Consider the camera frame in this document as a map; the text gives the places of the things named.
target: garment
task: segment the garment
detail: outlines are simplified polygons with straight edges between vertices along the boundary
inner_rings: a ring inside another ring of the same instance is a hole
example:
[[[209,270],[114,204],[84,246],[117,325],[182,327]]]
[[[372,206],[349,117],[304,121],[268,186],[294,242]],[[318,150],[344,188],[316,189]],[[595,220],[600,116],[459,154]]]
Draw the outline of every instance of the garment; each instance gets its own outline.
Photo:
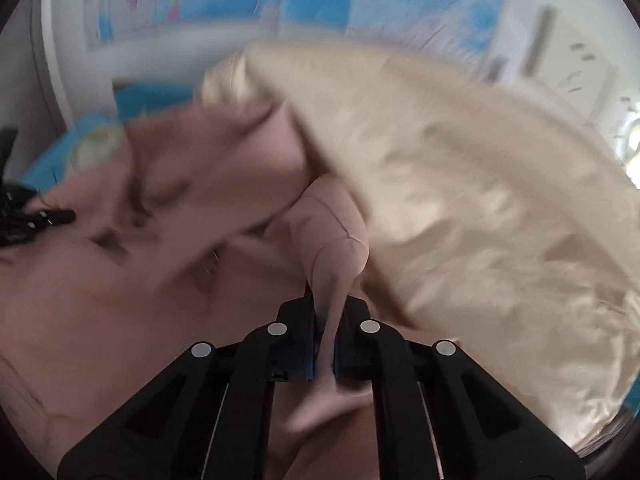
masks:
[[[367,233],[336,178],[312,180],[287,107],[192,105],[129,123],[43,198],[78,220],[0,251],[0,403],[50,473],[191,344],[242,340],[308,282],[319,377],[276,388],[267,476],[377,477],[370,386],[331,372]]]
[[[366,219],[386,303],[468,354],[569,446],[640,369],[638,191],[603,140],[423,58],[258,44],[203,102],[276,96]]]
[[[40,193],[49,192],[71,174],[108,160],[119,144],[122,123],[193,100],[193,88],[138,81],[114,90],[118,120],[88,115],[43,153],[23,176],[22,183]]]

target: cream satin cloth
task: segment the cream satin cloth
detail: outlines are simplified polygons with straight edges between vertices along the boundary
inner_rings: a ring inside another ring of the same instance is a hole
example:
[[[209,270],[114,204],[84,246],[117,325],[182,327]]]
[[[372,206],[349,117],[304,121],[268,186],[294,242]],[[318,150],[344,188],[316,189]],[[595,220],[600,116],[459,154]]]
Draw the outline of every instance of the cream satin cloth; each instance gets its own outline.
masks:
[[[263,95],[350,187],[410,324],[460,338],[575,450],[596,437],[640,368],[638,192],[606,149],[452,69],[347,43],[259,44],[201,89]]]

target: crumpled fabric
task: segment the crumpled fabric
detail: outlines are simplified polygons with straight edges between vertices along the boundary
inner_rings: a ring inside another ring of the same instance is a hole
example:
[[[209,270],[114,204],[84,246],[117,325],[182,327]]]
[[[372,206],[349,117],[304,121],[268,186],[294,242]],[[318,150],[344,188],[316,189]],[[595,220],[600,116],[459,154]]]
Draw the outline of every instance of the crumpled fabric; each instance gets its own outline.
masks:
[[[189,346],[242,341],[308,283],[318,379],[277,386],[266,477],[378,477],[370,384],[331,371],[367,231],[339,180],[314,180],[286,106],[133,121],[109,162],[42,202],[78,220],[0,251],[0,404],[49,473]]]
[[[200,89],[267,96],[360,206],[380,311],[459,338],[588,446],[640,369],[638,191],[604,142],[452,68],[348,43],[257,44]]]

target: white circular marker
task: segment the white circular marker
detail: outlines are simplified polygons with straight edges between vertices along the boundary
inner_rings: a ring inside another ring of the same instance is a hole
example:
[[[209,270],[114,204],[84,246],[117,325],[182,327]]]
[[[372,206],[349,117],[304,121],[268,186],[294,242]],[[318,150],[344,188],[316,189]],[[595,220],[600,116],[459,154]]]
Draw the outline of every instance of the white circular marker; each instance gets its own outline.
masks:
[[[449,356],[456,353],[456,346],[451,341],[440,341],[436,345],[436,350],[438,354]]]
[[[284,335],[287,333],[287,325],[284,323],[271,323],[267,332],[271,335]]]
[[[191,349],[191,354],[197,358],[206,357],[211,354],[211,345],[208,345],[206,343],[198,343]]]
[[[380,323],[372,319],[367,319],[360,324],[360,330],[367,334],[375,334],[380,330]]]

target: pink fabric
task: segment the pink fabric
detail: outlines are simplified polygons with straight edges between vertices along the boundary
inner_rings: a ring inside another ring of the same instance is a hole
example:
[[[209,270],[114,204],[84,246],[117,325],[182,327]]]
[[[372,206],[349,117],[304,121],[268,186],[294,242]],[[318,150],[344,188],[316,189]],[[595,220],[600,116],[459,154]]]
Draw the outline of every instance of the pink fabric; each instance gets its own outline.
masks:
[[[377,478],[370,386],[331,372],[366,229],[337,180],[310,184],[286,107],[193,105],[126,131],[109,163],[45,197],[76,224],[0,251],[0,402],[29,450],[55,475],[191,344],[242,340],[308,281],[319,378],[276,388],[267,478]]]

